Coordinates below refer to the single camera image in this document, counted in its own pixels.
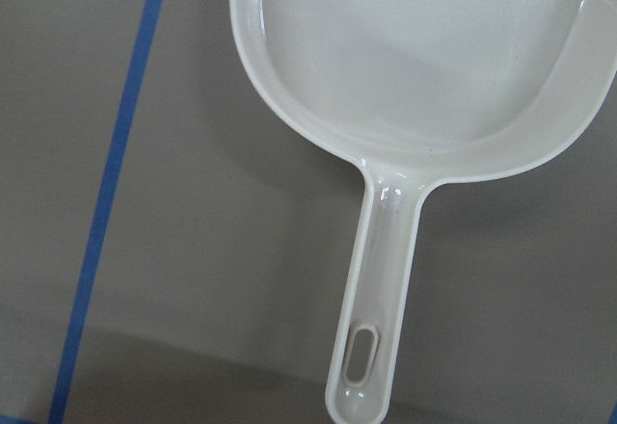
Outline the beige plastic dustpan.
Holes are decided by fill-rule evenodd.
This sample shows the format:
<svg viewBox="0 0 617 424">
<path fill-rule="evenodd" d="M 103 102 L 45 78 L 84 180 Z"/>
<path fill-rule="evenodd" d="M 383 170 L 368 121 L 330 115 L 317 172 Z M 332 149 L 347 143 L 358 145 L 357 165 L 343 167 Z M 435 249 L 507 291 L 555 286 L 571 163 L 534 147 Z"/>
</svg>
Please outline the beige plastic dustpan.
<svg viewBox="0 0 617 424">
<path fill-rule="evenodd" d="M 535 169 L 598 114 L 616 0 L 229 0 L 256 91 L 365 183 L 325 403 L 389 410 L 423 203 Z"/>
</svg>

